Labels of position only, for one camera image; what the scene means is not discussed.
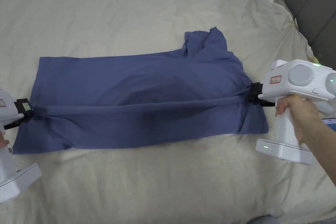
display screen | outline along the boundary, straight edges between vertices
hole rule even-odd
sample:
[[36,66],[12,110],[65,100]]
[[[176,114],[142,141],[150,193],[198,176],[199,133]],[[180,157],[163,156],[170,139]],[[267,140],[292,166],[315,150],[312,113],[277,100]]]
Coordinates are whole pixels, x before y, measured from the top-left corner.
[[336,118],[322,119],[322,121],[336,132]]

gray headboard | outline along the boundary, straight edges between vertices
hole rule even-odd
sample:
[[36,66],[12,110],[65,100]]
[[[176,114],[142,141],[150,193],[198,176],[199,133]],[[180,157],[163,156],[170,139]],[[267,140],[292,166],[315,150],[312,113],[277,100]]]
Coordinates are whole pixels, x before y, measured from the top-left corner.
[[321,64],[336,70],[336,0],[284,0]]

gripper handle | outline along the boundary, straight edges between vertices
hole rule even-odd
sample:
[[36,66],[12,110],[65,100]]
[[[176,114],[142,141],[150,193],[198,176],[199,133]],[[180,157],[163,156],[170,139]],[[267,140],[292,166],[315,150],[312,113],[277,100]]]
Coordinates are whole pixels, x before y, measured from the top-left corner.
[[[2,125],[0,125],[0,130],[0,134],[3,136],[5,130]],[[14,161],[12,160],[12,154],[8,150],[7,146],[0,148],[0,184],[15,172],[16,167],[14,165]]]
[[[277,96],[275,98],[276,107],[278,106],[278,100],[283,97],[285,97],[285,95]],[[296,148],[301,148],[300,142],[295,137],[292,116],[289,109],[285,109],[281,115],[277,116],[276,141]]]

device base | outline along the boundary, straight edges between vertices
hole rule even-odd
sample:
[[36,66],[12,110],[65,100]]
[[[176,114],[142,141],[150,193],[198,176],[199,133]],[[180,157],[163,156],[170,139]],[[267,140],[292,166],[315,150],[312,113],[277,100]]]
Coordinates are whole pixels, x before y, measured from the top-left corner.
[[314,165],[317,163],[316,158],[309,150],[298,149],[274,141],[258,139],[255,149],[258,152],[289,162],[300,163],[304,165]]
[[13,176],[0,182],[0,204],[15,198],[42,175],[37,164],[13,173]]

white bedsheet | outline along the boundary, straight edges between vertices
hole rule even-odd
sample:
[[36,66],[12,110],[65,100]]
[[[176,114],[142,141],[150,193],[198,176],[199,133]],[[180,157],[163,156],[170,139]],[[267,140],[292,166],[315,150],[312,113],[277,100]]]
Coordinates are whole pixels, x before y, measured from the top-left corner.
[[[271,0],[0,0],[0,86],[29,97],[41,56],[170,51],[185,31],[213,26],[260,81],[276,59],[312,56],[292,24]],[[265,111],[263,138],[271,139],[275,109]],[[6,136],[13,142],[15,133]],[[20,168],[38,163],[43,176],[0,206],[0,222],[243,224],[271,214],[307,223],[336,215],[336,189],[323,169],[260,154],[258,137],[15,156]]]

